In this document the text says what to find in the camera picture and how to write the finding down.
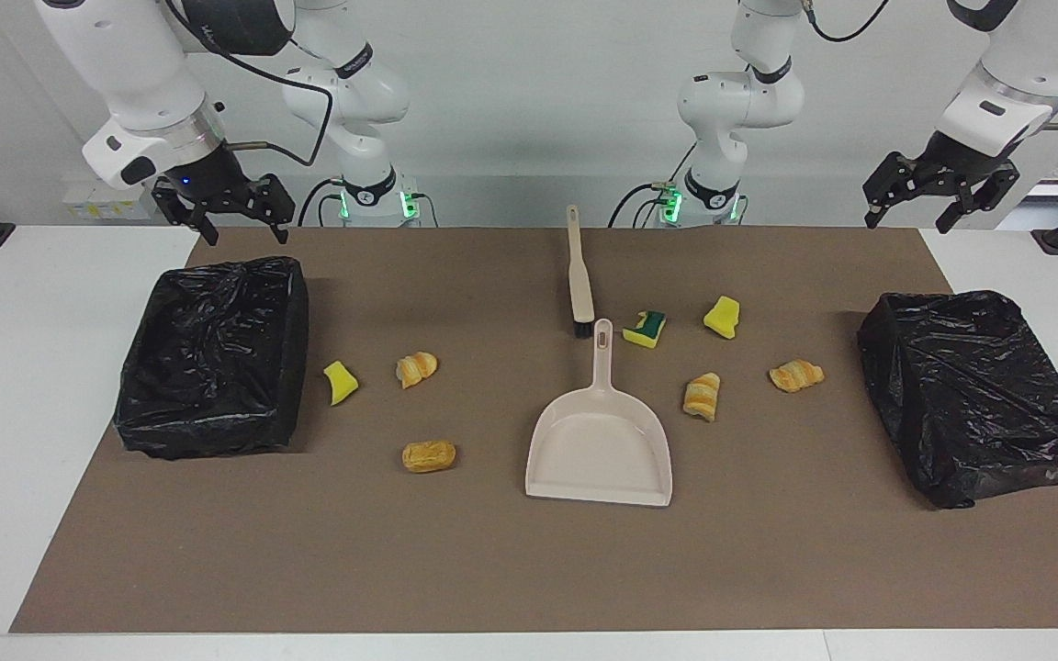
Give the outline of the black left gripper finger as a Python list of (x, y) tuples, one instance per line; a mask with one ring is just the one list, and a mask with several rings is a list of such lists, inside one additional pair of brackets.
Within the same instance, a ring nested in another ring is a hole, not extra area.
[(869, 175), (863, 184), (868, 205), (864, 223), (868, 229), (877, 229), (887, 210), (916, 199), (924, 191), (924, 183), (917, 180), (917, 160), (893, 151)]
[(940, 233), (949, 233), (966, 215), (995, 209), (1019, 180), (1016, 168), (999, 168), (979, 183), (966, 175), (948, 175), (938, 181), (940, 191), (952, 201), (936, 220)]

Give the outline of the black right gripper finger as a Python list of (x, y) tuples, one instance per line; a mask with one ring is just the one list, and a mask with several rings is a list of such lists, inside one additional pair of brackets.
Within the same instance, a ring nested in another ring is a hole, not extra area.
[(182, 202), (169, 179), (158, 179), (152, 185), (152, 200), (165, 220), (174, 226), (196, 231), (209, 246), (217, 246), (219, 232), (209, 221), (207, 212), (199, 204), (188, 207)]
[(248, 217), (264, 223), (276, 241), (286, 244), (289, 234), (287, 226), (293, 221), (297, 205), (281, 180), (276, 175), (264, 175), (260, 179), (249, 181), (247, 191)]

